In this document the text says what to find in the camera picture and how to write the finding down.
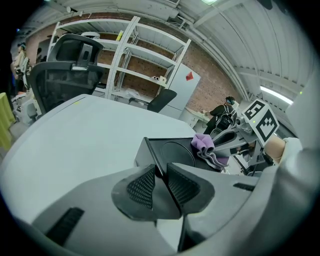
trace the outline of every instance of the office chair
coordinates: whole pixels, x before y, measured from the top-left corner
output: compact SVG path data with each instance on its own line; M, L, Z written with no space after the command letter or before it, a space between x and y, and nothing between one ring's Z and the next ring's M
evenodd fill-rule
M30 84L42 115L81 94L91 95L104 68L88 65L86 70L72 70L72 62L38 63L31 71Z
M104 68L97 66L103 45L77 34L63 35L48 61L31 70L30 84L42 115L81 94L92 94Z
M177 96L177 93L173 90L163 89L160 93L150 102L147 102L138 98L130 98L129 104L131 102L140 102L147 105L147 110L159 113L170 101L172 101Z

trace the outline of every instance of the red brick wall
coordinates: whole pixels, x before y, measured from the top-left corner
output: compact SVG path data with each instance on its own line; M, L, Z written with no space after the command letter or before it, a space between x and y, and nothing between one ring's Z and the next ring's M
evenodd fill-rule
M88 16L89 15L87 14L82 17L72 17L69 19L65 19L64 21L62 21L62 23L84 20L87 19ZM126 13L93 13L90 16L90 19L118 18L124 20L131 20L132 17L132 15ZM174 35L175 37L181 39L184 42L188 40L188 38L185 35L171 27L166 26L161 22L153 21L147 18L141 18L140 22L166 31L167 33ZM47 36L52 35L54 28L55 24L50 25L33 34L27 39L27 55L30 58L30 62L32 64L36 62L37 48L39 42L47 39ZM114 39L111 37L114 37L114 35L101 34L101 38L103 39ZM137 45L155 51L164 56L167 56L168 58L172 58L172 54L152 44L139 41ZM99 54L98 61L105 64L111 64L113 55L114 52L104 50ZM231 80L226 75L226 73L219 67L216 61L202 48L200 48L196 43L192 42L190 44L188 50L184 55L182 63L201 76L199 84L194 90L194 93L187 104L188 108L200 112L202 110L210 111L214 109L216 106L222 104L227 96L233 96L237 102L241 102L241 97L239 93L235 90ZM130 63L128 65L128 69L150 77L163 76L166 73L165 69L136 57L131 58ZM104 74L101 80L103 83L107 82L108 73L109 72L106 70L106 73ZM155 96L159 89L158 85L129 74L126 74L124 77L123 87L135 89L141 94L151 97Z

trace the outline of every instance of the ceiling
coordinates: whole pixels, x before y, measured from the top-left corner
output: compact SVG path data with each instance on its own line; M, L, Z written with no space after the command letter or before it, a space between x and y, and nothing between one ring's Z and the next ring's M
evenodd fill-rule
M178 5L166 0L51 0L29 17L18 36L21 40L80 11L129 12L174 25L212 55L243 99L270 103L279 121L292 129L285 115L289 105L260 86L294 100L319 62L288 11L278 0L269 2L271 6L268 0L217 0L212 5L201 0L180 0ZM68 6L79 12L68 13Z

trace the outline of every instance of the purple cloth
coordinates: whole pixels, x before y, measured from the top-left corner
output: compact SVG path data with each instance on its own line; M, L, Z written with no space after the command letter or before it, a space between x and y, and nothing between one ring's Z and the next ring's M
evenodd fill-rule
M214 153L215 145L208 134L196 133L191 141L191 145L198 150L198 157L214 169L224 169L227 167L229 157L216 157Z

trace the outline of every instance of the fluorescent light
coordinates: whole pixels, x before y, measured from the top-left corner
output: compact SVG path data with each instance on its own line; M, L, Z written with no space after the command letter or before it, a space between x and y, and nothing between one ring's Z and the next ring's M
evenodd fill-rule
M288 103L288 104L292 104L293 101L291 99L288 99L287 97L275 92L274 90L270 90L266 87L260 86L261 90L268 93L268 94L272 94L273 96L276 96L277 98L279 98L280 100L283 100L284 102Z
M206 3L208 6L212 5L213 3L215 3L218 0L201 0L202 2Z

